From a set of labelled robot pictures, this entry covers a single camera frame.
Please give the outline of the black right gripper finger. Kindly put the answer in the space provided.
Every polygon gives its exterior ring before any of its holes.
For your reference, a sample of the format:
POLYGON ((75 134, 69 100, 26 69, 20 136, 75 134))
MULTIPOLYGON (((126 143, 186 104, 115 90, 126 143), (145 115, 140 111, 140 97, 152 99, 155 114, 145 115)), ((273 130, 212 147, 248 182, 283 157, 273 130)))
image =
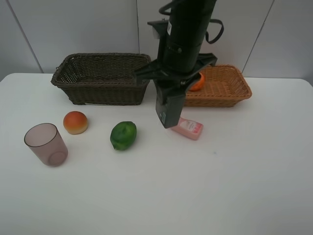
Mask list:
POLYGON ((160 105, 166 103, 167 96, 171 91, 171 82, 166 80, 154 79, 154 85, 156 88, 156 100, 160 105))
POLYGON ((197 82, 199 82, 200 79, 201 79, 201 75, 200 73, 197 73, 188 79, 181 80, 180 87, 179 87, 180 95, 186 95, 186 93, 191 89, 191 87, 195 85, 197 82))

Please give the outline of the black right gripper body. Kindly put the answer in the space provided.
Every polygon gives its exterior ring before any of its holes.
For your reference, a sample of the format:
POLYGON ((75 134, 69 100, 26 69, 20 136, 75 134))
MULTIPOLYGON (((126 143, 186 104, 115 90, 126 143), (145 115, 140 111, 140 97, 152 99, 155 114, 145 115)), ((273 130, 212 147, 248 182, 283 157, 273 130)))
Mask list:
POLYGON ((170 50, 167 43, 167 38, 161 37, 157 59, 134 71, 134 80, 137 85, 145 80, 186 80, 206 66, 214 66, 217 62, 217 57, 213 53, 195 54, 193 50, 188 50, 187 54, 175 53, 170 50))

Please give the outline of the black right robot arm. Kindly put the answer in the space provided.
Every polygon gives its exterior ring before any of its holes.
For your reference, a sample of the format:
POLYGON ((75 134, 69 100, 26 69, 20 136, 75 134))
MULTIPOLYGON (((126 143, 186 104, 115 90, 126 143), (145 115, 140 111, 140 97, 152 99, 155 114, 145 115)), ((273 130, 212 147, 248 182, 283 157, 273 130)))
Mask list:
POLYGON ((217 57, 202 54, 204 40, 209 44, 219 40, 208 39, 209 23, 222 24, 212 19, 214 0, 173 0, 159 9, 168 20, 149 22, 158 34, 157 58, 134 71, 137 84, 153 80, 159 104, 164 105, 176 95, 184 100, 187 89, 197 80, 197 74, 207 65, 214 65, 217 57))

